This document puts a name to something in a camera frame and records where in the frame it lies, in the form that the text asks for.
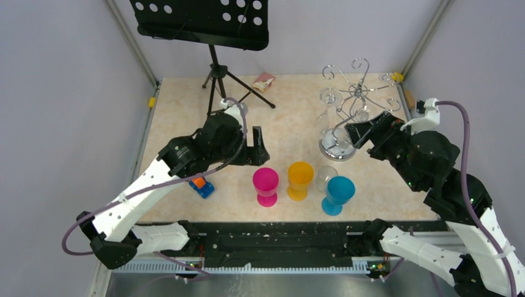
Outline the magenta plastic goblet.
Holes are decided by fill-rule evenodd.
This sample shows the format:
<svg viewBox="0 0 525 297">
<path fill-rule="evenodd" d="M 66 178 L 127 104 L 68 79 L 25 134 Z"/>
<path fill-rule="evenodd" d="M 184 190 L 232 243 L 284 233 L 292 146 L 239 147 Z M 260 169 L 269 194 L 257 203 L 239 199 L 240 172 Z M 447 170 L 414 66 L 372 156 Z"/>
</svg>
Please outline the magenta plastic goblet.
<svg viewBox="0 0 525 297">
<path fill-rule="evenodd" d="M 279 175 L 272 168 L 260 168 L 252 177 L 257 192 L 257 202 L 262 207 L 272 207 L 278 200 Z"/>
</svg>

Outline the tall clear flute glass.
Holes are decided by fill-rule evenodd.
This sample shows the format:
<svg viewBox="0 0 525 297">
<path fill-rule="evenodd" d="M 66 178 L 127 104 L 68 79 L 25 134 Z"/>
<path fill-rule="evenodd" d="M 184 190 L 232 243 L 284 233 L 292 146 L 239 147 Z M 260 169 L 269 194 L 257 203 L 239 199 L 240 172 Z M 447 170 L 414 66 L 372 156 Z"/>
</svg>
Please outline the tall clear flute glass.
<svg viewBox="0 0 525 297">
<path fill-rule="evenodd" d="M 316 117 L 316 119 L 313 122 L 313 125 L 315 128 L 318 128 L 321 135 L 324 135 L 330 127 L 329 110 L 331 108 L 337 108 L 341 105 L 342 94 L 336 88 L 326 87 L 320 91 L 319 100 L 324 106 L 324 111 Z"/>
</svg>

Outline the clear wine glass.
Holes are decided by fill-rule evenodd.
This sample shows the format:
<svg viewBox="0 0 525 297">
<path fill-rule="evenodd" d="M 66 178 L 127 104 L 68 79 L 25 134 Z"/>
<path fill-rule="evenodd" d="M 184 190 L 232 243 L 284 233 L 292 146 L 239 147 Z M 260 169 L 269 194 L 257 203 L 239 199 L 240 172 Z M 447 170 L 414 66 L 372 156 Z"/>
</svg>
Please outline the clear wine glass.
<svg viewBox="0 0 525 297">
<path fill-rule="evenodd" d="M 369 120 L 369 110 L 366 99 L 356 98 L 350 107 L 350 115 L 355 123 L 363 123 Z"/>
</svg>

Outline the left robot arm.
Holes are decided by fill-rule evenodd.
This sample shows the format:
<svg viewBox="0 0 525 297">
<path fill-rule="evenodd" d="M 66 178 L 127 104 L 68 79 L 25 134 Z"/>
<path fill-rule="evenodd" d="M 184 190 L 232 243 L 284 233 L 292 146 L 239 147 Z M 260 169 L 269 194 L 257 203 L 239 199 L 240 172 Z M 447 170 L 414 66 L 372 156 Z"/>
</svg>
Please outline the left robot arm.
<svg viewBox="0 0 525 297">
<path fill-rule="evenodd" d="M 161 251 L 194 254 L 198 239 L 180 223 L 140 225 L 138 220 L 182 183 L 222 168 L 261 166 L 270 155 L 262 128 L 252 128 L 247 144 L 242 114 L 219 112 L 189 136 L 172 138 L 132 184 L 100 212 L 82 212 L 77 221 L 94 256 L 108 269 L 117 269 L 137 256 Z"/>
</svg>

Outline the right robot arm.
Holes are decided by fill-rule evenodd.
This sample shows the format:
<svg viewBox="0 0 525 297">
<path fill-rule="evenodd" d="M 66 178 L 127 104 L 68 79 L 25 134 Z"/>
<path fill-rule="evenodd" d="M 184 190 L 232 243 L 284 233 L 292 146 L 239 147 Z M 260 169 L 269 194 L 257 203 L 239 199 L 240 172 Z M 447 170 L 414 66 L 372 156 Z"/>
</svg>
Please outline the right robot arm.
<svg viewBox="0 0 525 297">
<path fill-rule="evenodd" d="M 496 218 L 492 199 L 476 177 L 454 168 L 460 149 L 436 131 L 413 133 L 384 112 L 364 123 L 346 124 L 352 145 L 372 143 L 368 154 L 386 160 L 410 190 L 424 192 L 429 206 L 461 239 L 464 253 L 411 236 L 382 219 L 365 223 L 363 247 L 417 264 L 451 285 L 460 296 L 523 296 L 524 266 Z"/>
</svg>

